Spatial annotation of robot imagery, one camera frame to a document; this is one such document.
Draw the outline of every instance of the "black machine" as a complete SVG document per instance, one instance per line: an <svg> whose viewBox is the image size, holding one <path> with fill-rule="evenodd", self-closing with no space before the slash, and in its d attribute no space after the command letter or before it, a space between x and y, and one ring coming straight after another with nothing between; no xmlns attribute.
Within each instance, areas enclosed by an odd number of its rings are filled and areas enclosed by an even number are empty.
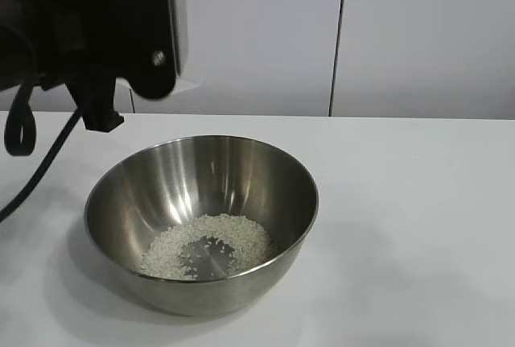
<svg viewBox="0 0 515 347"><path fill-rule="evenodd" d="M117 78L147 99L170 93L186 55L183 8L183 0L0 0L0 91L19 85L6 121L7 151L34 150L29 100L35 86L47 91L66 84L77 105L21 200L80 118L102 132L123 122L113 108ZM21 202L13 203L0 222Z"/></svg>

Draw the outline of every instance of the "screw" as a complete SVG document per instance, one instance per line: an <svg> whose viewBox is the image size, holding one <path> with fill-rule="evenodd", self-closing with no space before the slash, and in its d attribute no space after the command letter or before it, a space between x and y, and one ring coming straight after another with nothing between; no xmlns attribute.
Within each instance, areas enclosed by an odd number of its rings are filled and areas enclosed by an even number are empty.
<svg viewBox="0 0 515 347"><path fill-rule="evenodd" d="M167 57L163 51L155 51L152 53L152 64L155 67L162 67L167 62Z"/></svg>

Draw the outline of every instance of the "white table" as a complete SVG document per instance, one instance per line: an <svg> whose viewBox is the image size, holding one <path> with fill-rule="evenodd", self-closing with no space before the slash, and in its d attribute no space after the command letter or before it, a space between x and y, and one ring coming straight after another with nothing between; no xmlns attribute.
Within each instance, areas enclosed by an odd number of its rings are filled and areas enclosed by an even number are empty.
<svg viewBox="0 0 515 347"><path fill-rule="evenodd" d="M67 114L37 114L30 158L0 150L0 204ZM6 115L0 114L0 127ZM258 304L189 320L142 307L92 252L81 214L110 167L193 134L261 139L300 159L319 218ZM0 225L1 346L515 346L515 122L127 115L79 126Z"/></svg>

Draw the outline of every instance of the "bowl rim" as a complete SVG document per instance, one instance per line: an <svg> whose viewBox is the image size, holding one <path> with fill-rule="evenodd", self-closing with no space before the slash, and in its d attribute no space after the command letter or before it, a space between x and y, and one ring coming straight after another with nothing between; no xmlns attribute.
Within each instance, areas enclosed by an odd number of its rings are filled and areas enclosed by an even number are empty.
<svg viewBox="0 0 515 347"><path fill-rule="evenodd" d="M187 141L187 140L194 140L194 139L198 139L198 138L230 138L230 139L236 139L236 140L245 140L245 141L248 141L248 142L253 142L253 143L258 143L258 144L262 144L264 146L267 146L269 148L273 148L277 151L280 151L282 154L286 155L287 157L289 157L290 159L293 159L303 170L304 172L307 174L309 180L311 181L311 184L313 185L313 188L314 188L314 191L315 191L315 209L313 211L313 216L310 220L310 223L309 225L307 226L307 228L303 231L303 233L299 236L299 238L297 238L295 240L295 242L293 244L291 244L290 246L288 246L283 252L277 254L275 257L271 258L270 260L268 260L267 262L264 262L262 264L259 264L257 266L255 266L254 268L251 268L251 269L248 269L246 271L242 271L236 275L230 275L230 276L226 276L226 277L223 277L223 278L220 278L220 279L213 279L213 280L180 280L180 279L166 279L166 278L161 278L161 277L155 277L155 276L151 276L151 275L146 275L142 272L139 272L139 271L135 271L133 269L130 269L128 268L127 266L123 266L121 263L117 262L116 260L113 260L110 256L108 256L104 251L103 249L100 248L100 246L97 244L97 242L93 239L93 236L89 230L89 225L88 225L88 210L89 210L89 204L91 202L91 199L93 198L93 195L95 194L95 191L100 187L100 185L102 184L102 182L115 170L117 170L120 166L122 166L124 163L126 163L128 160L132 159L133 157L135 156L138 156L140 154L143 154L147 151L151 151L151 150L154 150L158 147L161 147L161 146L166 146L168 144L172 144L172 143L177 143L177 142L183 142L183 141ZM88 199L86 200L86 204L85 204L85 207L84 207L84 216L83 216L83 221L84 221L84 226L85 226L85 230L86 230L86 234L89 238L89 241L93 244L93 246L98 250L100 251L100 253L102 254L102 256L104 258L107 258L112 264L114 264L115 266L119 267L119 268L122 268L124 271L128 272L129 274L131 275L134 275L134 276L137 276L137 277L141 277L143 279L149 279L149 280L153 280L153 281L160 281L160 282L165 282L165 283L179 283L179 284L206 284L206 283L219 283L219 282L222 282L222 281L225 281L225 280L230 280L230 279L236 279L236 278L239 278L239 277L242 277L242 276L245 276L245 275L250 275L251 273L254 273L255 271L259 271L267 266L269 266L270 264L273 264L274 262L276 262L277 260L279 260L280 258L282 258L285 254L288 254L290 253L294 248L296 248L299 244L301 244L304 239L306 238L307 234L311 231L311 228L313 227L313 225L315 224L315 221L316 221L316 217L317 217L317 214L318 214L318 210L319 210L319 190L318 190L318 187L316 185L316 182L315 182L315 179L313 178L313 175L309 172L309 170L307 170L306 166L304 166L297 158L295 158L292 154L289 154L288 152L284 151L283 149L279 148L279 147L276 147L270 143L265 143L261 140L256 140L256 139L253 139L253 138L248 138L248 137L243 137L243 136L236 136L236 135L223 135L223 134L206 134L206 135L192 135L192 136L187 136L187 137L182 137L182 138L177 138L177 139L172 139L172 140L169 140L169 141L166 141L166 142L161 142L161 143L157 143L153 146L149 146L147 148L144 148L140 151L137 151L129 156L127 156L126 158L124 158L122 161L120 161L119 163L115 164L114 166L112 166L98 181L97 183L95 184L95 186L93 186L91 192L89 193L88 195Z"/></svg>

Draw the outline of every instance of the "metal bowl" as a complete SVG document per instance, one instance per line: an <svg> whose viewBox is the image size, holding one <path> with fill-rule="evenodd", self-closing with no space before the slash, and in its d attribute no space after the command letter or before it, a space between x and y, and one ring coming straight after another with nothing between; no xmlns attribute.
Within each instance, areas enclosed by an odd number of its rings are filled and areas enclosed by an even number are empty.
<svg viewBox="0 0 515 347"><path fill-rule="evenodd" d="M248 138L197 136L147 148L111 169L89 196L85 222L133 293L167 312L214 316L251 304L284 276L317 204L315 182L286 152ZM263 225L277 253L239 275L210 280L160 279L139 271L143 253L168 227L221 213Z"/></svg>

